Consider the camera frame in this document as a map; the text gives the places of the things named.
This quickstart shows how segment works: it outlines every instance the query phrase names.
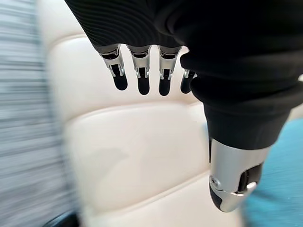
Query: ribbed black fabric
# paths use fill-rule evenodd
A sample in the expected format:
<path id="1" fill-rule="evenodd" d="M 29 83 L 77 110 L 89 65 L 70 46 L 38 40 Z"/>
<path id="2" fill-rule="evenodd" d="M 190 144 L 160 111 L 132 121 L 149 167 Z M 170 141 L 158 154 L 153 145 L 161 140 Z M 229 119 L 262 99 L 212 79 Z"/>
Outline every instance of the ribbed black fabric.
<path id="1" fill-rule="evenodd" d="M 94 45 L 180 46 L 159 33 L 144 0 L 65 0 Z"/>

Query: robotic finger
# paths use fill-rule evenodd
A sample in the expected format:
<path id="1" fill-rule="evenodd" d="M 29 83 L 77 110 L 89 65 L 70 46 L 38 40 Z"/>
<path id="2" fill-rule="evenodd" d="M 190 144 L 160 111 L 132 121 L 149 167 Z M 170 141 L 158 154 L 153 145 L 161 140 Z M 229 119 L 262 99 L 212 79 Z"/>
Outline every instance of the robotic finger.
<path id="1" fill-rule="evenodd" d="M 243 150 L 210 142 L 209 189 L 215 206 L 230 212 L 257 187 L 269 148 Z"/>
<path id="2" fill-rule="evenodd" d="M 116 88 L 121 91 L 125 90 L 127 88 L 127 79 L 120 44 L 105 46 L 99 54 L 112 74 Z"/>
<path id="3" fill-rule="evenodd" d="M 132 54 L 134 70 L 138 78 L 138 89 L 142 95 L 150 91 L 149 70 L 150 70 L 150 49 L 151 46 L 134 47 L 127 46 Z"/>
<path id="4" fill-rule="evenodd" d="M 181 46 L 175 48 L 158 46 L 158 49 L 160 57 L 159 92 L 162 96 L 166 96 L 170 90 L 170 80 L 175 69 L 178 53 L 181 50 Z"/>
<path id="5" fill-rule="evenodd" d="M 187 94 L 190 92 L 190 82 L 193 78 L 196 78 L 197 74 L 191 70 L 184 70 L 183 78 L 181 81 L 181 92 Z"/>

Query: seat cushion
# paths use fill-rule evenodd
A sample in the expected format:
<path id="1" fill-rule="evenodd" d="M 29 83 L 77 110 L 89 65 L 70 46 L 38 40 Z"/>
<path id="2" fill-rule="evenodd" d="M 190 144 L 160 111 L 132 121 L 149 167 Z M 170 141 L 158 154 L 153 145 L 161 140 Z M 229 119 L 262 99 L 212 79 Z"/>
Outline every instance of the seat cushion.
<path id="1" fill-rule="evenodd" d="M 37 12 L 42 40 L 47 51 L 64 39 L 85 36 L 64 0 L 37 0 Z"/>
<path id="2" fill-rule="evenodd" d="M 67 126 L 85 202 L 98 212 L 132 206 L 208 170 L 207 139 L 185 105 L 116 107 Z"/>
<path id="3" fill-rule="evenodd" d="M 206 121 L 194 112 L 168 102 L 129 105 L 67 124 L 88 227 L 242 226 L 238 211 L 224 214 L 211 201 Z"/>
<path id="4" fill-rule="evenodd" d="M 243 227 L 239 210 L 219 211 L 209 196 L 209 172 L 128 209 L 104 215 L 85 209 L 88 227 Z"/>

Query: black fingertip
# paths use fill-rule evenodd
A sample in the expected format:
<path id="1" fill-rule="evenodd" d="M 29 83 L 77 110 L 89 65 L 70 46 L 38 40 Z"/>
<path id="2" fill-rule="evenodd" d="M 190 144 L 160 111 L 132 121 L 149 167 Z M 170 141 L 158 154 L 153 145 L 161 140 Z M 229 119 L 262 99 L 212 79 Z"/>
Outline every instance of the black fingertip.
<path id="1" fill-rule="evenodd" d="M 181 92 L 184 93 L 184 94 L 187 94 L 190 92 L 190 81 L 192 79 L 191 78 L 185 78 L 183 77 L 182 78 L 182 81 L 181 81 Z"/>
<path id="2" fill-rule="evenodd" d="M 213 203 L 214 205 L 219 209 L 222 203 L 222 199 L 216 195 L 216 193 L 214 193 L 214 191 L 212 190 L 211 186 L 209 185 L 209 191 L 210 191 L 210 196 L 212 197 Z"/>
<path id="3" fill-rule="evenodd" d="M 162 96 L 167 96 L 170 90 L 170 79 L 160 79 L 159 82 L 159 93 Z"/>
<path id="4" fill-rule="evenodd" d="M 120 91 L 123 91 L 127 88 L 127 79 L 125 74 L 123 76 L 117 75 L 113 78 L 116 88 L 118 88 Z"/>
<path id="5" fill-rule="evenodd" d="M 147 95 L 150 91 L 149 78 L 145 78 L 145 77 L 138 78 L 138 89 L 141 95 Z"/>

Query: black object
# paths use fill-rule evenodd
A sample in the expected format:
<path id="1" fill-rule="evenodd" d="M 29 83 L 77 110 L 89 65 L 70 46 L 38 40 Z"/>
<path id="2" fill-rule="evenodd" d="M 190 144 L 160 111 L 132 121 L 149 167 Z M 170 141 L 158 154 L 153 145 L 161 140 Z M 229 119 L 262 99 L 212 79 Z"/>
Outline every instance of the black object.
<path id="1" fill-rule="evenodd" d="M 170 90 L 170 79 L 169 79 L 170 70 L 163 70 L 163 79 L 159 81 L 159 93 L 162 96 L 167 96 Z"/>
<path id="2" fill-rule="evenodd" d="M 138 89 L 140 94 L 147 95 L 150 91 L 149 78 L 145 78 L 143 76 L 141 76 L 141 78 L 138 78 Z"/>
<path id="3" fill-rule="evenodd" d="M 126 79 L 125 74 L 123 76 L 116 75 L 113 78 L 114 78 L 114 83 L 115 83 L 116 88 L 118 88 L 121 91 L 127 89 L 128 84 L 127 84 L 127 79 Z"/>
<path id="4" fill-rule="evenodd" d="M 79 219 L 75 212 L 63 213 L 51 221 L 47 222 L 43 227 L 79 227 Z"/>
<path id="5" fill-rule="evenodd" d="M 214 202 L 214 205 L 219 209 L 220 209 L 220 206 L 221 206 L 221 203 L 222 203 L 222 199 L 216 195 L 216 193 L 214 193 L 214 191 L 212 190 L 211 186 L 209 185 L 209 191 L 210 191 L 210 195 L 212 197 L 212 200 Z"/>
<path id="6" fill-rule="evenodd" d="M 187 78 L 185 78 L 185 77 L 182 78 L 181 86 L 180 86 L 180 89 L 181 89 L 182 93 L 187 94 L 191 91 L 190 90 L 190 82 L 192 81 L 194 76 L 195 76 L 195 72 L 190 71 L 188 73 Z"/>

